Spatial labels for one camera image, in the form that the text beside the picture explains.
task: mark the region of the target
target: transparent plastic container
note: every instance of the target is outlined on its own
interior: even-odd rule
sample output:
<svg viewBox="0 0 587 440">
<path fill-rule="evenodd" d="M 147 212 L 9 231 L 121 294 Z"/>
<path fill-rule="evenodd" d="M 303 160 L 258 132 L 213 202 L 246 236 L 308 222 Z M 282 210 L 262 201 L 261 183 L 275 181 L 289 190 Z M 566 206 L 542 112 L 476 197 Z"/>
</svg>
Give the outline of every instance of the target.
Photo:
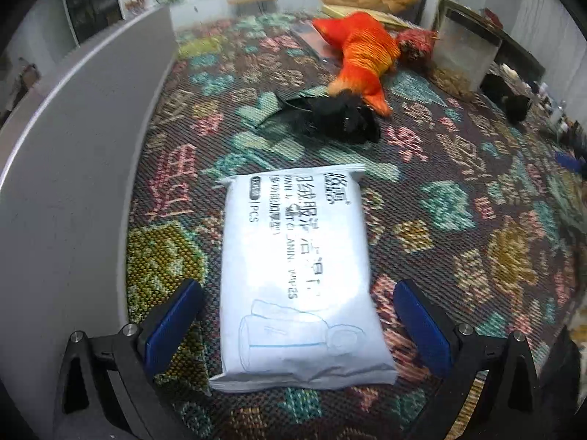
<svg viewBox="0 0 587 440">
<path fill-rule="evenodd" d="M 469 91 L 476 92 L 501 46 L 501 38 L 483 25 L 448 10 L 434 45 L 432 61 L 439 69 L 458 74 Z"/>
</svg>

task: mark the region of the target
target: package of cleaning wipes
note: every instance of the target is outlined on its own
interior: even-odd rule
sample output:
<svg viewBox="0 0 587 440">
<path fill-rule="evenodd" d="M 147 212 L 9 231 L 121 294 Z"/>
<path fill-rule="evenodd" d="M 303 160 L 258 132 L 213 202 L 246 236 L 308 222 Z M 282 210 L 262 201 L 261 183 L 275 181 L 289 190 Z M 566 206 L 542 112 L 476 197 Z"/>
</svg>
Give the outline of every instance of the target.
<svg viewBox="0 0 587 440">
<path fill-rule="evenodd" d="M 337 389 L 397 372 L 369 296 L 361 164 L 224 179 L 222 374 L 212 388 Z"/>
</svg>

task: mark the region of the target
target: goldfish plush toy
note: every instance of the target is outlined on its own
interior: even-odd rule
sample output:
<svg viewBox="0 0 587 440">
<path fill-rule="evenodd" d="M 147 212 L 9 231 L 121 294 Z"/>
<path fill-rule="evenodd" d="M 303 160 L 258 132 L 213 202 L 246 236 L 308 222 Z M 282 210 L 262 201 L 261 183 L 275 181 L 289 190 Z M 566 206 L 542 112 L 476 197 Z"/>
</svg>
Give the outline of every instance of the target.
<svg viewBox="0 0 587 440">
<path fill-rule="evenodd" d="M 400 56 L 395 39 L 370 14 L 363 11 L 346 18 L 315 19 L 314 28 L 325 41 L 342 50 L 342 69 L 328 86 L 328 94 L 336 95 L 350 89 L 381 116 L 389 116 L 379 77 Z"/>
</svg>

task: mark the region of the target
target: metal screw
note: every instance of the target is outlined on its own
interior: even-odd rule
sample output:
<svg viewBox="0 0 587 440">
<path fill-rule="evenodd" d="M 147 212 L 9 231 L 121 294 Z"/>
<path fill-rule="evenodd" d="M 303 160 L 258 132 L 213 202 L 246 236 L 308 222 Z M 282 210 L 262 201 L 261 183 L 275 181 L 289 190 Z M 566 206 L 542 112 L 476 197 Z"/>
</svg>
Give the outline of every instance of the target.
<svg viewBox="0 0 587 440">
<path fill-rule="evenodd" d="M 75 331 L 71 336 L 69 336 L 71 342 L 78 343 L 83 339 L 83 332 Z"/>
<path fill-rule="evenodd" d="M 136 324 L 130 323 L 122 328 L 122 333 L 125 336 L 133 336 L 136 334 L 136 332 L 138 330 L 139 330 L 139 326 L 137 326 Z"/>
<path fill-rule="evenodd" d="M 524 342 L 526 340 L 526 335 L 522 331 L 515 330 L 514 339 L 516 339 L 518 342 Z"/>
<path fill-rule="evenodd" d="M 473 328 L 470 326 L 470 324 L 461 323 L 459 324 L 459 333 L 461 333 L 463 336 L 470 336 L 473 333 Z"/>
</svg>

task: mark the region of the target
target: orange fin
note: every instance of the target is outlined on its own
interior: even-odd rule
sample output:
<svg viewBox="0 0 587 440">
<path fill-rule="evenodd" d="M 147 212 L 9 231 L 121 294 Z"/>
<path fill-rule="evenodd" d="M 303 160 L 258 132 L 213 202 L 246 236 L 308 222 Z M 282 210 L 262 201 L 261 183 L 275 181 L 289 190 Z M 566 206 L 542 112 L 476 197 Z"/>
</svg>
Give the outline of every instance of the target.
<svg viewBox="0 0 587 440">
<path fill-rule="evenodd" d="M 391 115 L 392 110 L 387 105 L 383 90 L 376 92 L 375 94 L 363 94 L 363 99 L 369 104 L 376 113 L 380 116 L 388 117 Z"/>
</svg>

